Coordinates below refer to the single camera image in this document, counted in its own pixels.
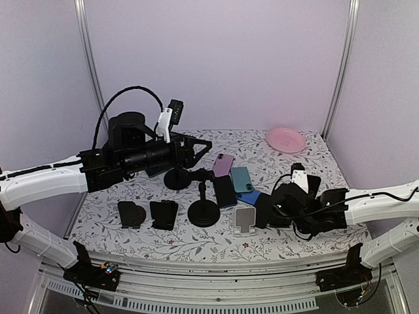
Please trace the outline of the black phone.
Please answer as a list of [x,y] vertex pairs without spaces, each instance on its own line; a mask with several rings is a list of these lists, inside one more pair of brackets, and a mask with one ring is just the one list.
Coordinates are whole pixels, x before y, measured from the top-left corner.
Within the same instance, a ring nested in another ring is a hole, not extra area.
[[169,171],[171,169],[170,166],[161,166],[161,167],[154,167],[154,168],[150,168],[145,170],[146,174],[148,177],[152,178],[152,177],[156,177],[162,173],[165,173],[167,171]]
[[308,194],[315,198],[318,194],[321,178],[315,175],[307,175],[308,180]]
[[270,195],[260,193],[254,207],[256,208],[256,228],[265,228],[271,216]]
[[220,209],[232,207],[237,204],[236,194],[229,175],[215,177],[213,180],[215,197]]

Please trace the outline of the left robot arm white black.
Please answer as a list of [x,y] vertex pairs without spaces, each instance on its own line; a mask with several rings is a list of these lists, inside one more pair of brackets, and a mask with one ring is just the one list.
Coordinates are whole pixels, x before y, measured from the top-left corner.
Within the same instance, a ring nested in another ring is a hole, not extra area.
[[210,141],[172,133],[172,110],[164,109],[156,131],[145,116],[126,112],[109,120],[103,148],[85,150],[53,164],[1,174],[1,242],[21,245],[55,261],[82,283],[97,279],[97,269],[83,245],[64,240],[39,226],[21,206],[64,194],[92,193],[130,180],[135,173],[156,167],[189,169],[212,148]]

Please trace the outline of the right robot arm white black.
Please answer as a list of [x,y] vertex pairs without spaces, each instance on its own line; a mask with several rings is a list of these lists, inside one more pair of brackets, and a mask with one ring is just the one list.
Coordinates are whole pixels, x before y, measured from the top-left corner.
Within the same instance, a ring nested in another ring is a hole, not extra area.
[[403,219],[381,236],[361,244],[356,250],[359,261],[351,260],[339,269],[338,279],[343,285],[354,284],[363,276],[364,267],[374,268],[418,243],[418,181],[369,190],[326,190],[317,198],[291,182],[275,189],[269,203],[272,210],[312,236],[364,222]]

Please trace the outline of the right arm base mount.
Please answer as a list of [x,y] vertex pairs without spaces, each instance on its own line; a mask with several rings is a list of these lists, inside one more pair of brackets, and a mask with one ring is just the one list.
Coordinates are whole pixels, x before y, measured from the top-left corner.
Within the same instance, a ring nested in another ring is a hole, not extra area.
[[349,249],[345,265],[316,273],[316,284],[321,292],[368,283],[372,280],[371,269],[361,264],[362,246],[362,243],[358,243]]

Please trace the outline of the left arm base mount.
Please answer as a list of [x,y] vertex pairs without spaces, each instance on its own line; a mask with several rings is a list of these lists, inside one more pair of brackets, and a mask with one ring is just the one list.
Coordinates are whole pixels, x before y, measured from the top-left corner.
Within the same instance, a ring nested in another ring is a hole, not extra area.
[[118,264],[105,262],[95,266],[85,246],[76,241],[73,244],[77,250],[77,262],[70,268],[64,268],[63,278],[78,285],[115,292],[120,280]]

